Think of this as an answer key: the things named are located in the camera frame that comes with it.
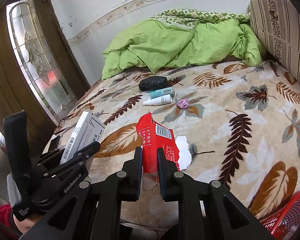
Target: silver bolt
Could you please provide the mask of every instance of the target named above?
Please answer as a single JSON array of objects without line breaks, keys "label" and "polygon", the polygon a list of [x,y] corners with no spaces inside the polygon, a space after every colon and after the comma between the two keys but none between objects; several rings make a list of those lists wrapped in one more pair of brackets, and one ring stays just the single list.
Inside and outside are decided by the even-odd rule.
[{"label": "silver bolt", "polygon": [[220,181],[218,181],[218,180],[214,180],[214,181],[211,182],[211,185],[212,185],[213,187],[220,187],[220,186],[221,186],[221,183],[220,183]]},{"label": "silver bolt", "polygon": [[84,181],[80,182],[79,187],[80,188],[89,187],[89,182],[87,182],[87,181],[84,180]]},{"label": "silver bolt", "polygon": [[119,171],[119,172],[117,173],[117,176],[118,176],[119,178],[124,178],[125,176],[127,176],[127,173],[126,173],[125,171]]},{"label": "silver bolt", "polygon": [[183,172],[181,172],[181,171],[176,171],[176,172],[174,173],[174,176],[175,176],[176,178],[182,178],[182,177],[183,177]]}]

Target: black plastic bag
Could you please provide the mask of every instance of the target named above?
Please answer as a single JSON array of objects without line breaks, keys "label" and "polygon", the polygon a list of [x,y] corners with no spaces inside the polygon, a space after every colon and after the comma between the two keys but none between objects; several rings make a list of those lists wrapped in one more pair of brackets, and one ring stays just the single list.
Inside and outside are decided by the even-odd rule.
[{"label": "black plastic bag", "polygon": [[144,80],[141,80],[139,83],[139,89],[142,92],[145,91],[155,91],[158,89],[163,89],[168,86],[168,79],[162,76],[152,76]]}]

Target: pillow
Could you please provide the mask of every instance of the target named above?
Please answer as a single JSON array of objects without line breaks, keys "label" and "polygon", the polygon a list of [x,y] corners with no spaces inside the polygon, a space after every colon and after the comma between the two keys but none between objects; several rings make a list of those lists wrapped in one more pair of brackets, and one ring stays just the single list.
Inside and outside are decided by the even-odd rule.
[{"label": "pillow", "polygon": [[300,83],[300,15],[289,0],[251,0],[251,27]]}]

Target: red basket rim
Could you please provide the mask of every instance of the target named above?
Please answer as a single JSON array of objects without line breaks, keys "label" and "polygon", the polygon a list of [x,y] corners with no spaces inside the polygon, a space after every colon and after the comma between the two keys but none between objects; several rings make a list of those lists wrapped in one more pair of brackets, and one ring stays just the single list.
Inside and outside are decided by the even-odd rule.
[{"label": "red basket rim", "polygon": [[277,229],[277,227],[279,226],[279,224],[282,222],[282,219],[284,217],[284,215],[287,213],[287,211],[291,208],[291,206],[298,200],[300,199],[300,192],[298,192],[289,202],[288,204],[281,209],[280,211],[276,212],[274,215],[272,215],[271,217],[274,217],[277,213],[281,213],[278,217],[278,219],[276,220],[276,222],[274,223],[270,233],[273,235],[274,231]]}]

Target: green quilt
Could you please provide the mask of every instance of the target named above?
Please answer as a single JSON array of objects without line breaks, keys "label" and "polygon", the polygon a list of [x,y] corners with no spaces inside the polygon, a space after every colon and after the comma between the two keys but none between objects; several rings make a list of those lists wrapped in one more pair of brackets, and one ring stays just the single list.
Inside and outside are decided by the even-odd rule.
[{"label": "green quilt", "polygon": [[103,52],[102,79],[132,67],[208,65],[234,56],[250,66],[262,62],[265,49],[243,22],[250,14],[174,9],[157,14],[120,32]]}]

